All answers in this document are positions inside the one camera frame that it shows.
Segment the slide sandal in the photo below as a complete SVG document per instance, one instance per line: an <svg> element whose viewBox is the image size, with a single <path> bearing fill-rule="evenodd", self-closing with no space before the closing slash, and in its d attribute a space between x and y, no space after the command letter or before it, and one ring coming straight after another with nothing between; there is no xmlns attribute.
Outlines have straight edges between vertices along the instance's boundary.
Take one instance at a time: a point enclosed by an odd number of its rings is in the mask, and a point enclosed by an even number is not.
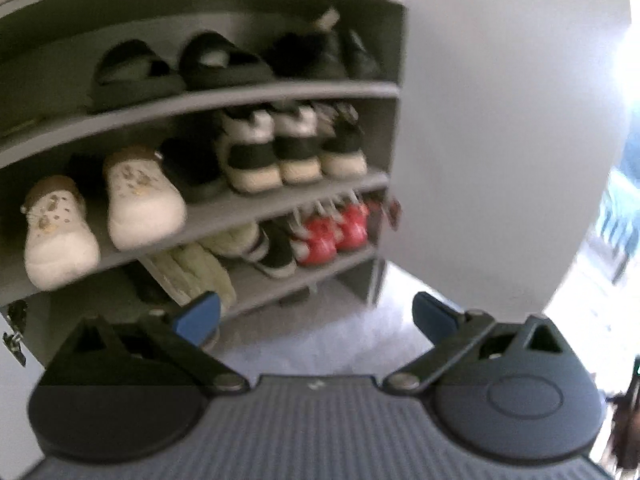
<svg viewBox="0 0 640 480"><path fill-rule="evenodd" d="M180 56L180 74L189 90L242 86L273 80L271 67L216 32L193 38Z"/></svg>
<svg viewBox="0 0 640 480"><path fill-rule="evenodd" d="M116 110L184 91L184 81L143 41L121 43L105 54L91 88L94 113Z"/></svg>

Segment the gray platform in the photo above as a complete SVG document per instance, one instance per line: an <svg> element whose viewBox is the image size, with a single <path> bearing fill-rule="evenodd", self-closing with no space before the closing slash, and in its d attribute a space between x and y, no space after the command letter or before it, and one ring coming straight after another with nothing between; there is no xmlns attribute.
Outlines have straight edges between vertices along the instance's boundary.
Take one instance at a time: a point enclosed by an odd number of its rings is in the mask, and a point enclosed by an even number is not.
<svg viewBox="0 0 640 480"><path fill-rule="evenodd" d="M585 458L500 465L446 440L415 399L382 394L366 377L262 378L212 402L173 447L126 465L45 459L27 480L596 480Z"/></svg>

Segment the shoe rack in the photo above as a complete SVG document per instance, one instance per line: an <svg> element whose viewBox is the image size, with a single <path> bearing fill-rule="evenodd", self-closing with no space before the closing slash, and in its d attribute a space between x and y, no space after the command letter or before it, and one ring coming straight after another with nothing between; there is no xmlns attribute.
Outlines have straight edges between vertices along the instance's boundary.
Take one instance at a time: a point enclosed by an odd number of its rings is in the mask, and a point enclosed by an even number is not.
<svg viewBox="0 0 640 480"><path fill-rule="evenodd" d="M94 69L117 43L143 40L176 67L180 50L197 32L213 30L243 48L261 52L284 32L302 30L330 6L340 12L341 25L361 35L382 66L382 80L278 80L185 92L100 114L86 111ZM59 339L56 332L62 326L88 312L83 305L91 301L90 295L108 286L100 285L95 276L50 294L31 284L23 261L26 222L19 209L34 182L62 171L72 153L104 155L134 142L157 147L165 138L180 134L181 117L188 114L287 98L351 102L365 132L363 151L369 172L347 180L325 178L304 187L284 186L264 195L229 192L210 202L191 204L183 231L156 245L126 252L119 252L110 241L106 202L89 201L88 224L100 244L95 272L234 225L275 218L351 189L384 190L396 129L405 10L406 0L9 0L1 4L0 306L25 300L24 341L38 360L48 361L55 348L47 341ZM238 304L229 315L334 276L364 301L372 301L381 266L376 233L370 238L362 250L340 255L326 266L300 268L284 280L267 278L246 266L230 269ZM87 289L85 281L95 285ZM63 298L65 308L60 306ZM148 308L130 298L121 298L120 304L114 310L129 309L127 316L133 317Z"/></svg>

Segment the red sneaker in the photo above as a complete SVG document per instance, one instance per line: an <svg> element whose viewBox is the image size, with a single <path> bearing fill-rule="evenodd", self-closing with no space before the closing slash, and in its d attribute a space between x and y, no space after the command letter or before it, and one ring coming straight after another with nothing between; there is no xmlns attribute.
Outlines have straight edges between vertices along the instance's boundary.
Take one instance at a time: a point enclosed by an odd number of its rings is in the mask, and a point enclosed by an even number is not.
<svg viewBox="0 0 640 480"><path fill-rule="evenodd" d="M335 258L335 233L327 217L311 216L301 222L290 223L291 247L296 261L301 266L316 266Z"/></svg>
<svg viewBox="0 0 640 480"><path fill-rule="evenodd" d="M336 248L339 251L354 251L366 245L369 208L362 203L352 203L345 206L340 215L342 222L337 225L342 232L342 239L336 243Z"/></svg>

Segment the white door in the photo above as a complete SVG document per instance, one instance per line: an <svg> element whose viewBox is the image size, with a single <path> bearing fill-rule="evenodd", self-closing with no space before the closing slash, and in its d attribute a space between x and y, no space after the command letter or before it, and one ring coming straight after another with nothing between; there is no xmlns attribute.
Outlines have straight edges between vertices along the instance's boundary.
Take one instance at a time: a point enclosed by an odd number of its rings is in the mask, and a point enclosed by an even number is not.
<svg viewBox="0 0 640 480"><path fill-rule="evenodd" d="M2 343L5 332L12 330L0 316L0 479L15 480L43 458L27 418L29 395L43 368L21 345L26 357L23 367Z"/></svg>
<svg viewBox="0 0 640 480"><path fill-rule="evenodd" d="M628 119L628 0L410 0L385 258L464 308L540 312Z"/></svg>

